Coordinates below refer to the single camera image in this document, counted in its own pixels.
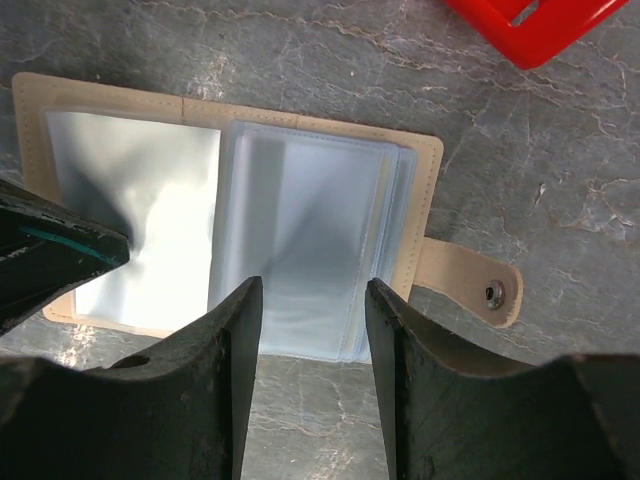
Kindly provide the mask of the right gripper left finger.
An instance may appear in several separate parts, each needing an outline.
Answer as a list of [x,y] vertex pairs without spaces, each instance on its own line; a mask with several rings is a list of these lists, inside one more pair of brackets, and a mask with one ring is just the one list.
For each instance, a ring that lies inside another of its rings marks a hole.
[[263,285],[108,368],[1,361],[5,479],[237,479],[257,367]]

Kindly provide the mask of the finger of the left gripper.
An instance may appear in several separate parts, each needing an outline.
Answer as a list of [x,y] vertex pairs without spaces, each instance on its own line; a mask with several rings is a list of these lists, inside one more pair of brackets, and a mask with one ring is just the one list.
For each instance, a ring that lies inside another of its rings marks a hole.
[[129,259],[124,235],[1,182],[2,334]]

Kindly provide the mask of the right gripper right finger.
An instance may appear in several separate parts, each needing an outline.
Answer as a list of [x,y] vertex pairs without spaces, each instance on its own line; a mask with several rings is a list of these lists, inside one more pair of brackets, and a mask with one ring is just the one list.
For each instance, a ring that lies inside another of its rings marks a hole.
[[637,356],[515,361],[421,315],[378,279],[365,310],[391,478],[638,477]]

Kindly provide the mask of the beige leather card holder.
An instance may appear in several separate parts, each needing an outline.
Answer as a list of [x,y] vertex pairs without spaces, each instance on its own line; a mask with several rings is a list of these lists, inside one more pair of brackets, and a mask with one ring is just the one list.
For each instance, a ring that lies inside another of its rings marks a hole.
[[372,278],[495,328],[518,316],[515,267],[424,233],[434,136],[35,73],[11,87],[26,187],[130,242],[50,320],[163,338],[258,276],[262,353],[366,362]]

